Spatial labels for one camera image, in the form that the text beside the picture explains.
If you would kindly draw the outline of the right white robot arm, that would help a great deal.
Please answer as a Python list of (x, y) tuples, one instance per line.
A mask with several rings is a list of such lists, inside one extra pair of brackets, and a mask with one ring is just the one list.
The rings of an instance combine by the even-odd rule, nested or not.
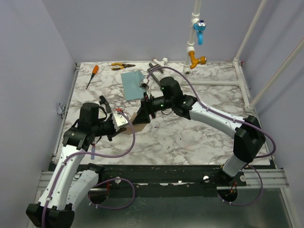
[(236, 174), (255, 159), (266, 141), (259, 131), (257, 118), (252, 115), (247, 118), (229, 116), (225, 112), (211, 110), (201, 105), (196, 97), (183, 94), (179, 82), (170, 76), (160, 80), (160, 87), (163, 93), (160, 97), (144, 93), (133, 124), (148, 124), (158, 111), (171, 109), (179, 117), (207, 124), (225, 133), (234, 141), (233, 154), (222, 166), (218, 180), (224, 186), (234, 183)]

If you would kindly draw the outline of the teal paper envelope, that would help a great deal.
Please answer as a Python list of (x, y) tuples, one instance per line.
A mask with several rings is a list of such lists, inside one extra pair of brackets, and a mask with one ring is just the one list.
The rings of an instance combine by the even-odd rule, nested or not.
[(143, 98), (144, 89), (139, 85), (144, 79), (141, 71), (132, 71), (121, 74), (123, 94), (126, 101), (132, 101)]

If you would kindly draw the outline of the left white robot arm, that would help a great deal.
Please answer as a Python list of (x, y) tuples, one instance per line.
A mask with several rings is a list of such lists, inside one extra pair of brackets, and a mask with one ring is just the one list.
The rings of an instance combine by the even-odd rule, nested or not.
[(29, 204), (26, 215), (37, 228), (69, 228), (75, 210), (91, 187), (102, 187), (105, 175), (93, 165), (73, 182), (77, 168), (96, 137), (109, 140), (124, 130), (128, 117), (123, 112), (99, 118), (100, 106), (84, 103), (77, 121), (64, 133), (63, 147), (53, 175), (37, 203)]

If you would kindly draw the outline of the tan paper letter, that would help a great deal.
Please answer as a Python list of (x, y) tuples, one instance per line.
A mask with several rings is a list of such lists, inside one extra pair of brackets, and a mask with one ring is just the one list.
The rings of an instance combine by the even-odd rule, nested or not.
[[(137, 113), (133, 113), (132, 116), (129, 118), (130, 121), (133, 121), (137, 116)], [(137, 132), (141, 132), (145, 127), (146, 127), (147, 123), (141, 123), (141, 124), (133, 124), (133, 129), (134, 129), (134, 132), (137, 133)], [(129, 124), (127, 124), (125, 126), (126, 130), (122, 132), (122, 134), (126, 134), (126, 135), (132, 135), (133, 132), (132, 132), (132, 129), (130, 127)]]

